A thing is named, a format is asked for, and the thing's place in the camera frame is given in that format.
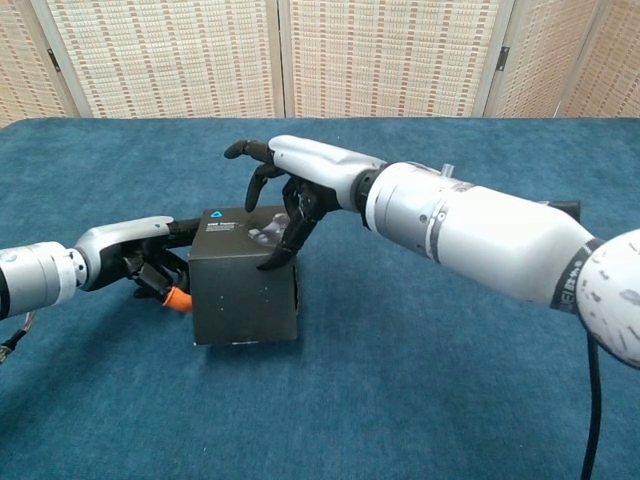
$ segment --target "black cable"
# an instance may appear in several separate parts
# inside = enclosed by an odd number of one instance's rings
[[[7,357],[13,353],[20,339],[26,334],[27,330],[17,330],[16,333],[11,336],[11,338],[5,340],[4,342],[2,342],[2,344],[0,344],[0,365],[2,365]]]
[[[598,361],[598,344],[590,334],[587,334],[587,354],[589,357],[589,379],[591,381],[591,424],[589,438],[582,462],[581,480],[589,480],[593,471],[593,464],[598,449],[600,437],[600,419],[602,417],[602,388],[600,385],[600,362]]]

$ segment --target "cardboard box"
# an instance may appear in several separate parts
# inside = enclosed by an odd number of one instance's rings
[[[209,209],[189,253],[194,341],[229,345],[295,340],[295,259],[263,272],[287,220],[282,207]]]

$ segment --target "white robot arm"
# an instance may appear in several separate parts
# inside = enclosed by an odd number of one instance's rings
[[[98,290],[128,278],[140,286],[136,296],[176,308],[168,302],[188,291],[188,265],[168,249],[190,245],[198,223],[138,218],[91,228],[73,248],[42,242],[0,250],[0,320],[28,314],[25,327],[0,344],[0,363],[28,331],[33,312],[69,300],[77,289]]]
[[[328,212],[352,211],[371,231],[489,288],[577,315],[605,350],[640,368],[640,230],[605,242],[557,208],[455,179],[450,165],[387,163],[289,135],[225,152],[243,154],[263,163],[249,211],[267,179],[291,177],[291,220],[261,268],[296,255]]]

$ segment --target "woven panel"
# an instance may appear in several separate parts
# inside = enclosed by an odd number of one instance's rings
[[[95,116],[274,116],[264,0],[47,1]]]
[[[509,52],[493,115],[552,117],[575,66],[595,0],[531,2]]]
[[[64,107],[15,0],[0,0],[0,127],[49,116]]]
[[[499,3],[289,0],[295,115],[470,115]]]
[[[640,2],[611,0],[567,116],[640,116]]]

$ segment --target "table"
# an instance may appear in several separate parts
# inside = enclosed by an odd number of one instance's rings
[[[0,131],[0,248],[243,204],[240,138],[294,134],[640,226],[640,119],[36,119]],[[280,202],[281,179],[263,204]],[[300,341],[195,347],[123,280],[39,312],[0,367],[0,478],[577,478],[585,333],[403,250],[347,212],[299,256]],[[4,339],[22,319],[0,323]],[[640,372],[601,355],[594,478],[637,478]]]

